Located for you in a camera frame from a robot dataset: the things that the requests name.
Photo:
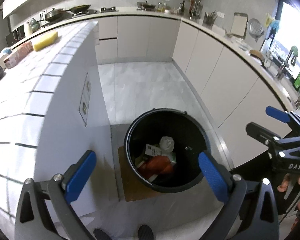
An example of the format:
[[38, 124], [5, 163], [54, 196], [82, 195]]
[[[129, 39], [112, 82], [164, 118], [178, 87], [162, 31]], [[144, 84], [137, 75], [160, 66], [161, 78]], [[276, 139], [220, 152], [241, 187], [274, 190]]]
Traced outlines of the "yellow sponge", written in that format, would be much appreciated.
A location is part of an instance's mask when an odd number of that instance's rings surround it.
[[34, 51], [40, 51], [43, 48], [50, 46], [58, 37], [57, 31], [52, 31], [34, 38], [31, 43]]

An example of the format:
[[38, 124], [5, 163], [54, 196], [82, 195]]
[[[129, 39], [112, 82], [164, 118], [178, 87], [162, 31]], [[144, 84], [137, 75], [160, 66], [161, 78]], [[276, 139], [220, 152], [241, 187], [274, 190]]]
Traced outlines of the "blue patterned paper cup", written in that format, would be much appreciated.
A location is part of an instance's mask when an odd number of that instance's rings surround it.
[[10, 47], [6, 47], [0, 52], [0, 66], [3, 69], [6, 69], [4, 59], [6, 59], [6, 57], [8, 57], [11, 53], [12, 53], [12, 49]]

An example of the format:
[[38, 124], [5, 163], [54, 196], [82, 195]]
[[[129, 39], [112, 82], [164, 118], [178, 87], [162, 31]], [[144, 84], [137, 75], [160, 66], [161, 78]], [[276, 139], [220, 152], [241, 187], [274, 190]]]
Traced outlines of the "crumpled white paper trash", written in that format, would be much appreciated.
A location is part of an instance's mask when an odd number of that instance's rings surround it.
[[174, 149], [174, 140], [172, 137], [162, 137], [159, 146], [163, 151], [171, 153]]

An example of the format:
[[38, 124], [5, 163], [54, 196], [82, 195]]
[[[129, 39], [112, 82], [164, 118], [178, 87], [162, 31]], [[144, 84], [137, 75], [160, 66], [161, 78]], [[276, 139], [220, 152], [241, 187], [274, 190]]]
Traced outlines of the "orange wrapper trash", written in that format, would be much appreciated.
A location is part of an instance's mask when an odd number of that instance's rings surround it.
[[155, 156], [151, 158], [148, 162], [141, 164], [138, 168], [140, 174], [149, 179], [153, 175], [160, 175], [160, 174], [168, 174], [173, 171], [173, 166], [169, 157], [167, 156]]

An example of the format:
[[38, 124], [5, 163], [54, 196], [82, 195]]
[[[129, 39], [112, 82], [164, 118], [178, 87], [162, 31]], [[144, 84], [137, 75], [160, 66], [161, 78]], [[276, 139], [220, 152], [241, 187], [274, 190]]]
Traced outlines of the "black round trash bin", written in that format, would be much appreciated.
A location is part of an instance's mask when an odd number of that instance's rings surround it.
[[[145, 155], [146, 145], [159, 146], [162, 137], [172, 137], [173, 152], [162, 150], [169, 157], [173, 171], [144, 178], [138, 168], [152, 157]], [[203, 178], [198, 164], [201, 152], [210, 153], [211, 146], [201, 124], [187, 112], [159, 108], [137, 117], [125, 136], [124, 150], [128, 163], [138, 179], [147, 187], [161, 193], [177, 193], [197, 185]]]

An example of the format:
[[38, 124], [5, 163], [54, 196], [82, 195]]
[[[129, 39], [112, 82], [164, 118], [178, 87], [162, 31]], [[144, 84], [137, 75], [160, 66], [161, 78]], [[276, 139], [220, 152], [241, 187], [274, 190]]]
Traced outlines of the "white label paper trash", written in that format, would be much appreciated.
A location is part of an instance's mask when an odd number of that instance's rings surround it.
[[151, 157], [161, 156], [162, 149], [157, 146], [147, 144], [146, 149], [145, 149], [145, 155], [148, 155]]

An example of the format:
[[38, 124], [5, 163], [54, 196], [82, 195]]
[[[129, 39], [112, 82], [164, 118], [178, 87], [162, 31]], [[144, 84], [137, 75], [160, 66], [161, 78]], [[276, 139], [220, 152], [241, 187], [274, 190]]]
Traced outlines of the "chrome sink faucet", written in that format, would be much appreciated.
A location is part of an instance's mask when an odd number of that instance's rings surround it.
[[283, 78], [283, 76], [285, 75], [285, 68], [289, 67], [289, 62], [291, 63], [291, 65], [295, 65], [296, 64], [296, 59], [298, 57], [298, 48], [297, 46], [292, 46], [287, 58], [285, 59], [285, 61], [283, 61], [283, 63], [280, 65], [277, 75], [276, 77], [281, 80]]

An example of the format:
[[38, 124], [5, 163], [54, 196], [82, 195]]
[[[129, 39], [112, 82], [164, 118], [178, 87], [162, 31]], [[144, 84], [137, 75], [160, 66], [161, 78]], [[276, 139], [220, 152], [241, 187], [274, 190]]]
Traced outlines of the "black shoe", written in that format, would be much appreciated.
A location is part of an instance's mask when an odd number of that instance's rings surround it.
[[154, 240], [152, 229], [147, 225], [141, 225], [138, 229], [138, 240]]

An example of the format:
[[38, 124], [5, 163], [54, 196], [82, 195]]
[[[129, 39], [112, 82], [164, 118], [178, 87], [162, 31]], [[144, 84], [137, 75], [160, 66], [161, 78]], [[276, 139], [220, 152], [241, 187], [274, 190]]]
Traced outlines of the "round metal strainer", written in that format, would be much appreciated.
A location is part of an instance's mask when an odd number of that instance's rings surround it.
[[247, 31], [256, 42], [264, 34], [264, 28], [256, 18], [251, 18], [247, 22]]

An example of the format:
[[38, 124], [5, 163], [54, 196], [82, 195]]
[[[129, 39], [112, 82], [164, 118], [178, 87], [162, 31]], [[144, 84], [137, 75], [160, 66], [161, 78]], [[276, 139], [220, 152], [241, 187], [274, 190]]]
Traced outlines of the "white cutting board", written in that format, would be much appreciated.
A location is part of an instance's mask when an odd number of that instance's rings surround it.
[[234, 13], [234, 20], [231, 27], [232, 35], [238, 38], [245, 38], [247, 32], [248, 14], [242, 12]]

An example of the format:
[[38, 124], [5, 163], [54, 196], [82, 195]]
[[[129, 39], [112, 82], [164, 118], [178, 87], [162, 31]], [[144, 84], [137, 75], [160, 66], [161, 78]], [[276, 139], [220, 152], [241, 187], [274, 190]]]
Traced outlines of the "knife block with utensils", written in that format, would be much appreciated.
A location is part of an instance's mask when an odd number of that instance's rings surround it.
[[214, 23], [215, 23], [216, 18], [217, 18], [217, 13], [215, 11], [213, 11], [213, 12], [206, 12], [204, 14], [203, 23], [205, 25], [208, 25], [208, 26], [213, 26]]

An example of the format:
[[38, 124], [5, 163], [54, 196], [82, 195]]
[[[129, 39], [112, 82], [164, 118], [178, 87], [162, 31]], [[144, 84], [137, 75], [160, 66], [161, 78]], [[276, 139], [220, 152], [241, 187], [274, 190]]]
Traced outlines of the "red white carton box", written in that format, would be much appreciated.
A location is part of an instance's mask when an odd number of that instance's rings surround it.
[[6, 59], [4, 59], [4, 64], [6, 69], [11, 69], [20, 63], [30, 52], [33, 51], [33, 45], [31, 41], [25, 42], [18, 48], [12, 51]]

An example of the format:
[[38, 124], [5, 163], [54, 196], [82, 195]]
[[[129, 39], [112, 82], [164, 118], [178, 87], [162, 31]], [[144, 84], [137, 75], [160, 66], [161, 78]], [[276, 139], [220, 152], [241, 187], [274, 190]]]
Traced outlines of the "black microwave oven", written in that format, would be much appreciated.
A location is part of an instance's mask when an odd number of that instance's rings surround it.
[[21, 25], [6, 36], [7, 45], [10, 47], [25, 37], [24, 25]]

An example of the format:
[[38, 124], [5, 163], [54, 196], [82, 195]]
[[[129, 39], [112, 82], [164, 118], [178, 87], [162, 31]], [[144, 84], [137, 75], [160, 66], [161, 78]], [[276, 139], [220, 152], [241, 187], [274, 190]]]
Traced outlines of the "covered grey cooking pot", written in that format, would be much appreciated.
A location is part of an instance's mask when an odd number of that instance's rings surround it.
[[64, 10], [62, 8], [53, 8], [50, 12], [47, 12], [44, 17], [47, 22], [61, 21], [71, 18], [72, 12], [70, 10]]

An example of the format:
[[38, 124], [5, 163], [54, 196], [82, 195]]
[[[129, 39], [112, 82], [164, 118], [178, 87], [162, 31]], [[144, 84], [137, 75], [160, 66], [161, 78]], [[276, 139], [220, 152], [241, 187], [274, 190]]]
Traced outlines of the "wall power socket panel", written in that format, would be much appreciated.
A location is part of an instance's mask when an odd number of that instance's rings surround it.
[[79, 105], [79, 113], [83, 119], [84, 125], [88, 124], [88, 113], [89, 113], [89, 102], [91, 96], [91, 82], [89, 78], [89, 74], [86, 74], [84, 86], [81, 94], [81, 100]]

